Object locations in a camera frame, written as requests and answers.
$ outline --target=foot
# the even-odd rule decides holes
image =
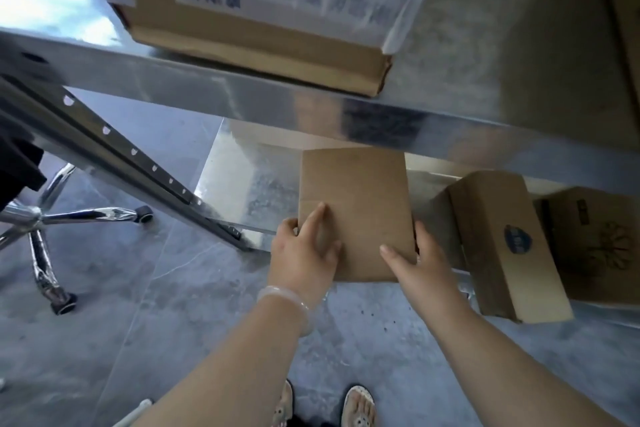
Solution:
[[[340,427],[376,427],[376,406],[369,391],[351,388],[344,399]]]
[[[286,427],[287,422],[293,417],[293,389],[289,381],[284,382],[280,401],[273,412],[271,427]]]

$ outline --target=blue sticker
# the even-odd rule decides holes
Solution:
[[[524,230],[518,227],[512,227],[507,225],[504,227],[504,240],[507,242],[507,246],[511,253],[527,253],[531,249],[531,237]]]

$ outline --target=chair caster wheel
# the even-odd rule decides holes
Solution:
[[[75,309],[77,302],[78,296],[76,296],[76,294],[69,293],[69,300],[67,302],[64,304],[51,304],[51,310],[56,316],[62,316],[63,314]]]
[[[135,211],[138,215],[136,223],[142,223],[144,225],[154,219],[154,212],[149,206],[140,206],[140,208],[136,208]]]

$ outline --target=person's left hand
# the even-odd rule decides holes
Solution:
[[[297,237],[293,230],[298,226],[298,220],[284,220],[271,243],[268,286],[295,292],[311,310],[331,287],[342,248],[342,243],[335,241],[322,257],[316,250],[316,238],[325,209],[326,204],[318,204]]]

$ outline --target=floor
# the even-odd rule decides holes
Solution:
[[[179,180],[195,185],[217,117],[78,95]],[[52,156],[44,162],[48,175],[59,167]],[[109,204],[140,203],[77,172],[56,208]],[[163,213],[145,227],[52,227],[48,237],[58,278],[80,302],[71,314],[54,317],[33,285],[27,243],[4,250],[2,426],[108,427],[140,400],[160,398],[251,308],[269,263],[266,253],[238,253]],[[554,373],[640,426],[640,330],[594,320],[494,323]],[[316,331],[300,341],[289,377],[300,415],[314,422],[335,420],[344,388],[362,382],[377,400],[382,426],[479,425],[398,286],[334,286]]]

